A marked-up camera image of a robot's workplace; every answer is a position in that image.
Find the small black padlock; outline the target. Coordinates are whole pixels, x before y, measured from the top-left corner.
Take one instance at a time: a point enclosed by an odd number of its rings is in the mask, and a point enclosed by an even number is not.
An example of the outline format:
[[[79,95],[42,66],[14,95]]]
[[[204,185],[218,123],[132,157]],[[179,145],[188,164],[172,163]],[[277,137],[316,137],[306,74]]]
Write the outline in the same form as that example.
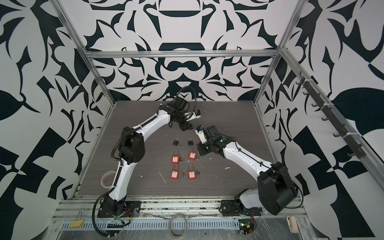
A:
[[[189,138],[188,139],[188,146],[193,146],[194,145],[194,141],[192,138]]]
[[[173,140],[173,145],[174,145],[174,146],[177,146],[177,147],[180,147],[180,146],[181,146],[181,144],[180,144],[180,139],[179,139],[179,138],[175,138],[175,139]]]

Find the red padlock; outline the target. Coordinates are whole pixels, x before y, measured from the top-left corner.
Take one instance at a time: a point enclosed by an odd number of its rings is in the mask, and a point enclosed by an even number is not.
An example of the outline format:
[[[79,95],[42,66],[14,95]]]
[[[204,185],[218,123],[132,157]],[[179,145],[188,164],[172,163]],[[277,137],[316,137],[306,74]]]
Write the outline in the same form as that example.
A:
[[[195,165],[188,165],[188,178],[189,180],[195,180],[200,175],[200,172],[196,169]]]
[[[181,169],[179,164],[175,164],[172,168],[170,178],[172,180],[178,180],[180,176],[185,177],[187,172]]]
[[[192,150],[189,153],[188,159],[191,161],[195,161],[198,156],[198,149],[197,147],[193,147]]]
[[[179,150],[174,150],[172,155],[172,164],[176,165],[184,161]]]

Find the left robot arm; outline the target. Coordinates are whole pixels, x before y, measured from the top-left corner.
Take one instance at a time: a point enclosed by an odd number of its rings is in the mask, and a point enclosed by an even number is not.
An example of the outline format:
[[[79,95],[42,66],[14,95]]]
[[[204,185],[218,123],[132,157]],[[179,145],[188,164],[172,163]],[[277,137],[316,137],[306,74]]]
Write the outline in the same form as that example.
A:
[[[135,166],[145,155],[146,140],[162,126],[171,127],[173,123],[178,123],[182,131],[191,130],[190,121],[201,117],[197,96],[193,87],[183,87],[172,101],[160,105],[157,113],[149,119],[132,128],[124,128],[111,151],[111,158],[119,162],[112,186],[97,200],[102,210],[110,215],[123,214],[128,185]]]

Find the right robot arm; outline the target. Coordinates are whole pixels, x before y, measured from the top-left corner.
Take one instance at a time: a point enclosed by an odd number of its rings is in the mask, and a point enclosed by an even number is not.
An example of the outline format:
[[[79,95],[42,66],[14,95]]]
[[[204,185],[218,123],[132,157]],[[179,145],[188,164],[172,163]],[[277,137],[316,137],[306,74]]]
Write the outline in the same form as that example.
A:
[[[234,197],[238,210],[249,212],[264,208],[276,216],[301,192],[291,179],[287,167],[280,163],[263,160],[243,148],[235,137],[221,134],[214,125],[198,126],[195,130],[200,142],[197,145],[201,156],[215,153],[240,166],[256,181],[256,190],[247,189]]]

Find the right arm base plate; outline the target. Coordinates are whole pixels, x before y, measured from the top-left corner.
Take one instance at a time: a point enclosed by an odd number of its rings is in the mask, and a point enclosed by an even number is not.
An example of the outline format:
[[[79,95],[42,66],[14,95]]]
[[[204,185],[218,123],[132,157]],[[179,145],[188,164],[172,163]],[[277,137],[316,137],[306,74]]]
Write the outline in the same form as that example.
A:
[[[247,209],[239,200],[221,200],[219,212],[225,216],[261,216],[262,208]]]

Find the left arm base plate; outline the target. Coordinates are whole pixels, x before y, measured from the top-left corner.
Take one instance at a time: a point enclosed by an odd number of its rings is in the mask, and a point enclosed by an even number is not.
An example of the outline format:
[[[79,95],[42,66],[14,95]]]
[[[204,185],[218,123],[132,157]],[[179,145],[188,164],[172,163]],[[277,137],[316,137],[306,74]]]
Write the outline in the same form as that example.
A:
[[[98,218],[132,217],[140,213],[141,201],[108,202],[103,201],[99,207]]]

